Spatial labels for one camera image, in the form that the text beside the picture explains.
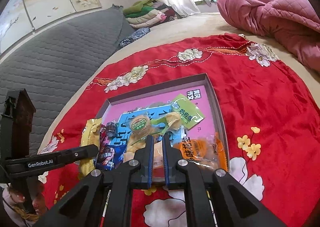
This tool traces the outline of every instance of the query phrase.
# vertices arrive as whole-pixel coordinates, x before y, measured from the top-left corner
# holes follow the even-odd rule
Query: green clothing
[[[142,8],[144,6],[147,6],[147,7],[151,7],[153,2],[153,0],[143,0],[143,1],[137,1],[135,2],[131,7],[129,8],[126,8],[123,10],[123,13],[125,15],[128,15],[128,14],[131,14],[131,13],[135,13],[135,12],[139,12],[142,10]]]
[[[141,17],[143,15],[146,15],[147,13],[149,13],[150,11],[152,11],[153,8],[152,7],[142,7],[141,11],[139,12],[135,12],[135,13],[131,13],[131,14],[127,14],[125,15],[126,18],[137,18],[137,17]]]

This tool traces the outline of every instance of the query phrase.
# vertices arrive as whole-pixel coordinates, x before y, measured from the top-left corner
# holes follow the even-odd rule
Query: gray quilted fabric
[[[122,8],[113,6],[47,29],[0,64],[0,114],[8,89],[25,88],[36,108],[30,154],[37,153],[48,128],[74,93],[133,32]]]

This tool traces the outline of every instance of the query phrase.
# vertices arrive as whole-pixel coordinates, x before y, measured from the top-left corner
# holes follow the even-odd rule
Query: blue snack package
[[[127,145],[109,145],[100,147],[96,169],[112,170],[123,162],[123,154]]]

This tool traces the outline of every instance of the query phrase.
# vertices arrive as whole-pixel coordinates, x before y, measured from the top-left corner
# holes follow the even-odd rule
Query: pink comforter
[[[275,38],[320,72],[320,19],[308,0],[218,0],[218,8],[230,25]]]

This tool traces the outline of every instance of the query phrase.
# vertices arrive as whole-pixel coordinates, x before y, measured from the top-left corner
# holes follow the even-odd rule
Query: silver screw
[[[180,166],[186,166],[188,164],[188,161],[186,161],[185,159],[181,159],[181,160],[178,161],[178,164]]]
[[[94,169],[91,171],[92,176],[99,176],[101,174],[101,171],[98,169]]]
[[[226,172],[223,169],[217,169],[216,175],[219,177],[223,177],[226,175]]]
[[[130,166],[136,166],[138,164],[139,164],[139,161],[137,161],[136,159],[132,159],[132,160],[129,161],[129,165]]]

